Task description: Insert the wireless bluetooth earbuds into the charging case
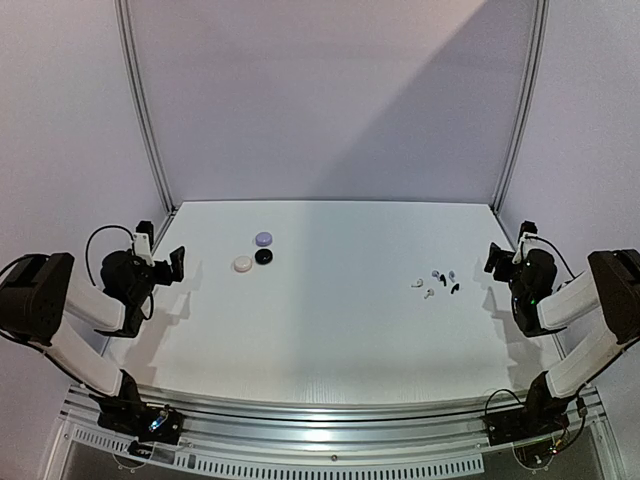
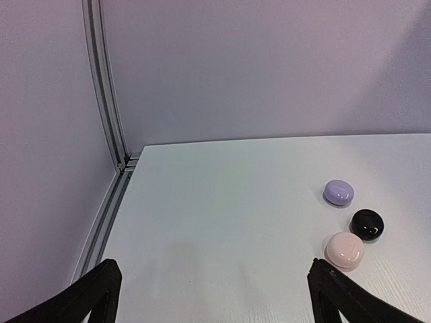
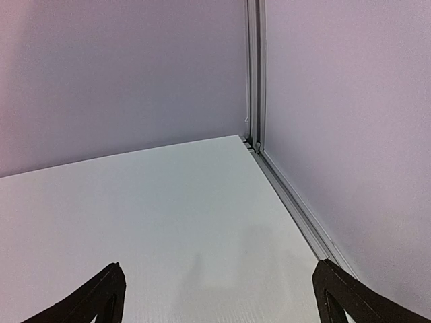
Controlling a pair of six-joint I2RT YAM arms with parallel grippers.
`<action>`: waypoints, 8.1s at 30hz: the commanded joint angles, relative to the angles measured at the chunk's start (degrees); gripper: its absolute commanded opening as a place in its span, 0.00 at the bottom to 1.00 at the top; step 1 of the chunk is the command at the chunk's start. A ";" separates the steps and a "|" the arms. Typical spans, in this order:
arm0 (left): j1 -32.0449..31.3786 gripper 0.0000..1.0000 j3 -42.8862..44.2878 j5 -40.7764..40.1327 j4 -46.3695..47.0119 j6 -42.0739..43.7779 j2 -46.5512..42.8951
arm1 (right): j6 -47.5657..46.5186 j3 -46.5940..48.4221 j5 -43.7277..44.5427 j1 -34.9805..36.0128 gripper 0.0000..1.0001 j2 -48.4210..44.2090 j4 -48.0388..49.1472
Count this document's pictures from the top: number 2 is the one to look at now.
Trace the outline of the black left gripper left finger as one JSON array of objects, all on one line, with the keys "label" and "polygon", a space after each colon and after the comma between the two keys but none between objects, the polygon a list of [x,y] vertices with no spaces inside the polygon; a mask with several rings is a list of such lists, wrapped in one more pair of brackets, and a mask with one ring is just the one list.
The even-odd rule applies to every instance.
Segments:
[{"label": "black left gripper left finger", "polygon": [[106,259],[47,301],[9,322],[114,322],[122,274],[117,262]]}]

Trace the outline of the black earbud charging case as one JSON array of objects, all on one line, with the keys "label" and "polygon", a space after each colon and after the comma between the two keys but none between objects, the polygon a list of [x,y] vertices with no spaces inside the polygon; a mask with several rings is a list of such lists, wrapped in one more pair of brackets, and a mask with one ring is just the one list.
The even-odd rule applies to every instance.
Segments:
[{"label": "black earbud charging case", "polygon": [[375,242],[382,236],[384,229],[383,218],[371,209],[360,209],[350,221],[350,232],[364,242]]}]

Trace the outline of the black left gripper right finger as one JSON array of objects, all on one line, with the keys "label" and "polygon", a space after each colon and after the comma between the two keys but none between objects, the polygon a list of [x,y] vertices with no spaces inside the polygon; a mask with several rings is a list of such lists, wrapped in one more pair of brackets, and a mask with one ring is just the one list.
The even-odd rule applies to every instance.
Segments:
[{"label": "black left gripper right finger", "polygon": [[307,274],[315,322],[419,322],[373,296],[324,259],[315,258]]}]

